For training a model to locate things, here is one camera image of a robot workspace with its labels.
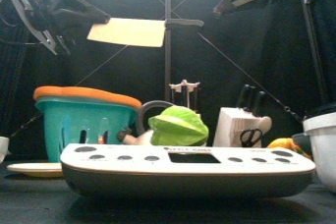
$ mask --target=knife handle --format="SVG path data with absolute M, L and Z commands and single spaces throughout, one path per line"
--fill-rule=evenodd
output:
M 250 84 L 246 84 L 243 86 L 243 88 L 242 88 L 242 91 L 241 91 L 241 94 L 239 94 L 239 97 L 238 97 L 238 102 L 237 102 L 237 108 L 239 108 L 239 109 L 242 109 L 242 108 L 246 107 L 245 105 L 246 105 L 250 89 L 251 89 L 251 85 Z
M 247 112 L 253 111 L 254 108 L 254 101 L 255 101 L 255 94 L 257 94 L 257 87 L 251 86 L 250 87 L 250 92 L 249 92 L 249 97 L 247 97 L 247 106 L 245 108 L 245 110 Z
M 257 99 L 255 99 L 255 103 L 254 103 L 254 107 L 253 107 L 253 115 L 255 117 L 261 117 L 261 106 L 262 106 L 262 103 L 263 103 L 263 99 L 266 97 L 266 92 L 265 91 L 261 91 L 258 94 L 257 94 Z

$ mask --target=knife block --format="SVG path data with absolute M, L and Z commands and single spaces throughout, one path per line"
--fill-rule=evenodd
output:
M 245 130 L 261 129 L 263 134 L 271 129 L 270 117 L 255 117 L 251 112 L 239 108 L 221 108 L 214 145 L 217 147 L 242 147 L 241 134 Z M 258 141 L 254 147 L 262 147 Z

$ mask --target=white bowl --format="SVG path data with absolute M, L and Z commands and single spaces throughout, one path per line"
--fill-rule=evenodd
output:
M 7 150 L 9 150 L 9 142 L 10 139 L 6 137 L 0 137 L 0 164 L 5 161 Z
M 336 193 L 336 112 L 307 119 L 303 128 L 310 135 L 319 180 Z

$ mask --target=scale button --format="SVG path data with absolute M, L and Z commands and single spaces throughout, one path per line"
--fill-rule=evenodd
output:
M 105 155 L 97 154 L 97 155 L 93 155 L 93 156 L 90 157 L 90 159 L 102 159 L 102 158 L 105 158 L 105 157 L 106 157 Z
M 234 162 L 243 162 L 243 159 L 241 159 L 238 157 L 230 157 L 229 160 L 234 161 Z
M 253 160 L 261 162 L 261 163 L 267 163 L 269 161 L 265 158 L 261 157 L 254 157 Z
M 294 155 L 290 152 L 286 152 L 283 150 L 274 150 L 273 153 L 283 157 L 294 157 Z
M 133 160 L 133 157 L 129 155 L 119 156 L 119 160 Z
M 93 146 L 83 146 L 83 147 L 78 147 L 75 149 L 77 152 L 90 152 L 90 151 L 95 151 L 98 150 L 98 148 L 93 147 Z
M 147 161 L 158 161 L 161 158 L 158 156 L 147 156 L 145 160 Z
M 291 163 L 286 158 L 277 158 L 277 160 L 283 162 L 283 163 Z

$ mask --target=digital display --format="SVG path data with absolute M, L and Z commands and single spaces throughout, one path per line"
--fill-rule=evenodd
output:
M 174 163 L 199 163 L 199 164 L 221 163 L 219 160 L 210 153 L 174 152 L 169 153 L 169 155 Z

